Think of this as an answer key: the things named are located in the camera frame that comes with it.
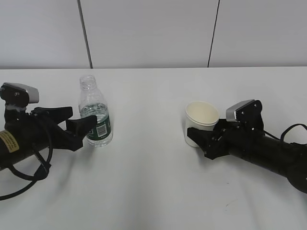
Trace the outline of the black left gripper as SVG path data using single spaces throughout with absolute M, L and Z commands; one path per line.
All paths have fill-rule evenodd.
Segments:
M 97 125 L 95 115 L 71 119 L 71 106 L 36 107 L 25 110 L 5 109 L 4 153 L 34 153 L 45 148 L 77 151 L 83 139 Z

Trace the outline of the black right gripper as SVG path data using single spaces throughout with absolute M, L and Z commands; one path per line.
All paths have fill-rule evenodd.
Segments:
M 189 127 L 187 136 L 199 146 L 205 157 L 214 160 L 231 152 L 247 155 L 257 138 L 263 136 L 263 130 L 248 130 L 239 122 L 219 119 L 213 131 Z

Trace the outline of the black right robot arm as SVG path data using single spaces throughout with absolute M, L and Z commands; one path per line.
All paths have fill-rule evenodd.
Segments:
M 307 191 L 307 146 L 286 143 L 283 138 L 268 137 L 263 130 L 247 128 L 240 122 L 220 120 L 212 131 L 195 127 L 187 129 L 187 136 L 214 160 L 233 155 L 285 177 L 297 190 Z

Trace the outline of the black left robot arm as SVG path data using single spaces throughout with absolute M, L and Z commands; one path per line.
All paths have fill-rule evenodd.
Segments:
M 36 107 L 30 113 L 6 109 L 0 133 L 0 168 L 6 169 L 45 148 L 77 151 L 83 139 L 96 126 L 90 115 L 72 119 L 72 107 Z

